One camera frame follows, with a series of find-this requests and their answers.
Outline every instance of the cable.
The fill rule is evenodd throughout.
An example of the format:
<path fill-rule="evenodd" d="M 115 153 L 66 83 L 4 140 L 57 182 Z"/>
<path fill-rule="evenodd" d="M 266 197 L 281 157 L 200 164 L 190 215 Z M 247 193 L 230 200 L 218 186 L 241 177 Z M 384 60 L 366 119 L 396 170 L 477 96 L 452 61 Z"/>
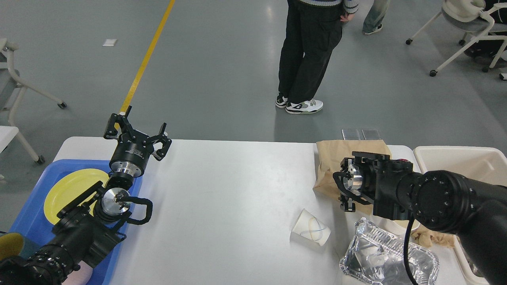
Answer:
<path fill-rule="evenodd" d="M 407 231 L 405 232 L 405 242 L 403 243 L 403 263 L 405 264 L 405 271 L 407 272 L 407 275 L 412 284 L 419 285 L 417 284 L 417 281 L 414 279 L 414 275 L 410 271 L 409 265 L 409 239 L 413 224 L 414 224 L 414 216 L 410 215 L 409 224 L 407 225 Z"/>

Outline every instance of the robotic arm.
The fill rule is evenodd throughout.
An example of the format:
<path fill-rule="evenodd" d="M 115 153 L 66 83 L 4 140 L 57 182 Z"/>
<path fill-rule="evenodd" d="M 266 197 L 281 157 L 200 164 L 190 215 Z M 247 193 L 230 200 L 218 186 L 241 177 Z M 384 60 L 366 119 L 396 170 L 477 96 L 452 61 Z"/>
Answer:
<path fill-rule="evenodd" d="M 27 260 L 16 256 L 0 261 L 0 284 L 61 284 L 70 273 L 79 270 L 80 261 L 95 268 L 106 258 L 126 238 L 119 232 L 125 223 L 142 225 L 150 220 L 152 202 L 131 197 L 128 190 L 134 179 L 144 174 L 150 155 L 159 161 L 165 157 L 171 140 L 164 134 L 165 123 L 159 134 L 152 137 L 134 130 L 127 120 L 130 109 L 129 106 L 125 115 L 112 114 L 105 130 L 104 138 L 118 140 L 109 163 L 112 171 L 106 186 L 102 187 L 102 182 L 98 181 L 65 206 L 57 214 L 60 221 L 51 231 L 55 237 L 33 256 Z M 120 135 L 115 123 L 121 127 Z M 156 143 L 161 143 L 162 147 L 155 151 Z M 92 216 L 90 205 L 95 201 Z M 146 205 L 144 219 L 130 218 L 133 203 Z"/>
<path fill-rule="evenodd" d="M 373 204 L 373 214 L 391 220 L 411 215 L 430 230 L 456 234 L 492 285 L 507 284 L 507 188 L 444 170 L 420 174 L 407 160 L 352 152 L 333 178 L 341 208 Z"/>

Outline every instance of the gray concrete floor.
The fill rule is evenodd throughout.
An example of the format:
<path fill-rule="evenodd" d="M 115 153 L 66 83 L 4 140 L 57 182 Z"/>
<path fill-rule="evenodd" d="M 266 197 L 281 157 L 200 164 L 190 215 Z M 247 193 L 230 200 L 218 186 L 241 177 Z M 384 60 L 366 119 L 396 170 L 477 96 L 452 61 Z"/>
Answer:
<path fill-rule="evenodd" d="M 51 162 L 71 136 L 102 136 L 119 111 L 169 0 L 0 2 L 0 37 L 17 42 L 21 76 L 68 108 L 28 91 L 17 123 Z M 275 107 L 285 0 L 176 0 L 132 100 L 132 125 L 170 138 L 316 142 L 344 128 L 377 128 L 387 144 L 482 146 L 507 151 L 507 82 L 464 55 L 435 69 L 462 34 L 443 18 L 405 40 L 441 2 L 393 1 L 384 29 L 361 34 L 372 4 L 364 0 L 344 28 L 316 95 L 320 113 Z M 105 39 L 115 47 L 102 47 Z M 0 112 L 0 124 L 7 114 Z M 40 177 L 17 141 L 0 154 L 0 230 L 7 231 Z"/>

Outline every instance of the aluminum foil tray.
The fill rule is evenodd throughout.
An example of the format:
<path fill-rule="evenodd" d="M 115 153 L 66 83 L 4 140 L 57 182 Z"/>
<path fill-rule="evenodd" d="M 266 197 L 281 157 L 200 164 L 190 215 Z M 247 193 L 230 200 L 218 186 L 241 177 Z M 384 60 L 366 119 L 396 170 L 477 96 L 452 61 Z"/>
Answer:
<path fill-rule="evenodd" d="M 412 284 L 403 264 L 403 240 L 386 232 L 366 218 L 355 223 L 355 235 L 340 268 L 367 284 Z M 410 270 L 418 284 L 434 285 L 439 271 L 439 260 L 431 251 L 410 242 Z"/>

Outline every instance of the blue tray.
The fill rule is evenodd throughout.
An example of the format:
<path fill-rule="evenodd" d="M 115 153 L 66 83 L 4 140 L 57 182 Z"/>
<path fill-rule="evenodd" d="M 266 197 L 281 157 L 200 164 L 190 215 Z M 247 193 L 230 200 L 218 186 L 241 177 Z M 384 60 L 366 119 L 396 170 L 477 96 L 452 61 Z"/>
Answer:
<path fill-rule="evenodd" d="M 74 171 L 86 168 L 96 168 L 106 173 L 111 170 L 108 160 L 62 159 L 48 165 L 9 231 L 18 232 L 41 246 L 53 239 L 55 236 L 51 233 L 53 225 L 44 215 L 44 200 L 49 190 L 60 179 Z M 141 177 L 135 179 L 134 185 L 129 189 L 132 196 L 138 195 L 141 183 Z M 120 232 L 125 233 L 126 229 L 127 224 L 120 228 Z M 109 284 L 120 253 L 120 246 L 121 243 L 97 267 L 93 268 L 92 277 L 87 285 Z"/>

